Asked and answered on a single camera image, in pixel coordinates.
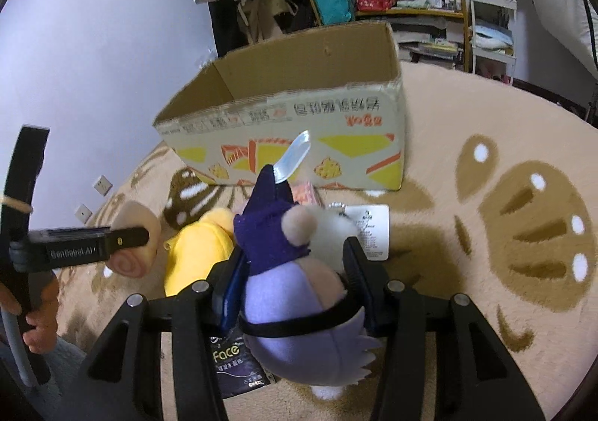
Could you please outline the person's left hand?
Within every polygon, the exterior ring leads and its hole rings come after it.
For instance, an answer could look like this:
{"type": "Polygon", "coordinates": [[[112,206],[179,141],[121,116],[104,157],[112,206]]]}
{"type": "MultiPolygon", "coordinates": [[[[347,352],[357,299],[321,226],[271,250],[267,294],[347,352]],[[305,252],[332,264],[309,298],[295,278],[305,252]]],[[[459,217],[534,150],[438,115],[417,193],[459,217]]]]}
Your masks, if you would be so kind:
{"type": "MultiPolygon", "coordinates": [[[[33,329],[22,335],[24,344],[33,354],[47,354],[57,344],[57,313],[59,308],[59,283],[54,273],[51,273],[51,280],[43,288],[40,294],[40,307],[30,311],[25,319],[33,329]]],[[[14,295],[4,285],[0,285],[1,307],[11,315],[20,315],[22,308],[14,295]]]]}

